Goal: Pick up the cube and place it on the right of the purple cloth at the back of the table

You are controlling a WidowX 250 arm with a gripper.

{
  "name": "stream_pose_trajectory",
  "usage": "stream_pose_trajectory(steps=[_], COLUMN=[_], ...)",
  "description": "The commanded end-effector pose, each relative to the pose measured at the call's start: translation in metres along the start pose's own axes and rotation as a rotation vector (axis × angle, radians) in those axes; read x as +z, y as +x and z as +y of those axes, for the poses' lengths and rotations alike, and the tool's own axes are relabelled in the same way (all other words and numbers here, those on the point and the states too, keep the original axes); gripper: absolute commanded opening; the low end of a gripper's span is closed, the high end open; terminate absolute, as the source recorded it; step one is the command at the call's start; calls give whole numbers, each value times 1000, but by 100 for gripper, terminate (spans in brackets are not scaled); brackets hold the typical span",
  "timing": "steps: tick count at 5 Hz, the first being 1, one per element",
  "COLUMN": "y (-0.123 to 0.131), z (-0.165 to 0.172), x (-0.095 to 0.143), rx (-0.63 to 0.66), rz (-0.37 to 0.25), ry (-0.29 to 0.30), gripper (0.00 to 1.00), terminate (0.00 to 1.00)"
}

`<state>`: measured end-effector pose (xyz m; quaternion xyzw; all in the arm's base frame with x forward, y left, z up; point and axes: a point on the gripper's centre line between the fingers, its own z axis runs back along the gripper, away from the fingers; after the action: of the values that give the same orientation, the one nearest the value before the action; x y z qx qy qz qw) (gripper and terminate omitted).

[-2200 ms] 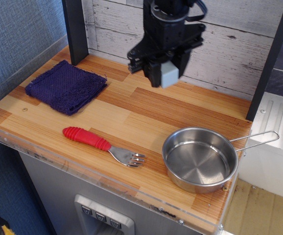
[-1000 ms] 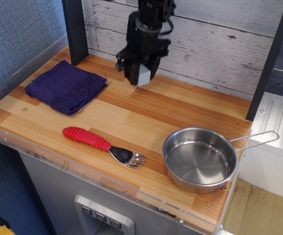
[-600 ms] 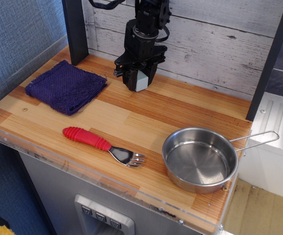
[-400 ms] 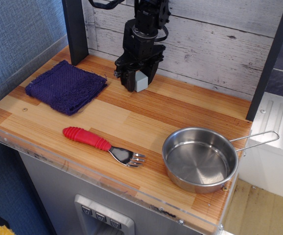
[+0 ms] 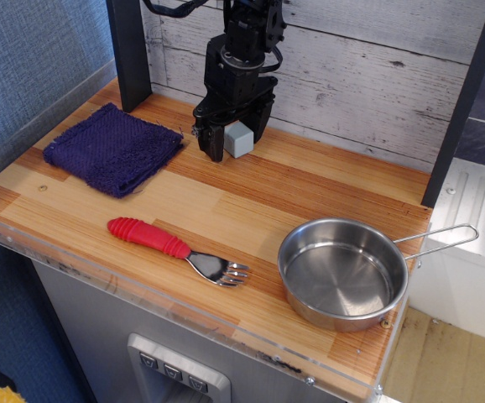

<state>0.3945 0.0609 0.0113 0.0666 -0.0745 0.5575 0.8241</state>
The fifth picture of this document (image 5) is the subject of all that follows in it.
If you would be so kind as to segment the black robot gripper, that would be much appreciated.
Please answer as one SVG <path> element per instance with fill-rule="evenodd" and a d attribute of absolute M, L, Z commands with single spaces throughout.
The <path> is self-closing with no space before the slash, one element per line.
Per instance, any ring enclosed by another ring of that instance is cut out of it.
<path fill-rule="evenodd" d="M 253 132 L 256 144 L 269 121 L 274 104 L 275 76 L 262 72 L 265 54 L 255 50 L 251 59 L 240 59 L 228 47 L 228 35 L 212 38 L 206 48 L 205 98 L 194 109 L 193 133 L 200 150 L 221 162 L 225 127 L 240 121 Z"/>

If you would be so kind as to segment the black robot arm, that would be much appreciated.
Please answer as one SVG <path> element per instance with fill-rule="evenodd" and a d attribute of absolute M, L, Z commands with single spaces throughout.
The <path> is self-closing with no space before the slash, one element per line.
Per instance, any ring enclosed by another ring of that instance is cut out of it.
<path fill-rule="evenodd" d="M 206 96 L 193 111 L 200 150 L 222 161 L 225 127 L 241 122 L 258 142 L 274 104 L 283 56 L 278 42 L 287 27 L 280 1 L 225 1 L 224 33 L 206 48 Z"/>

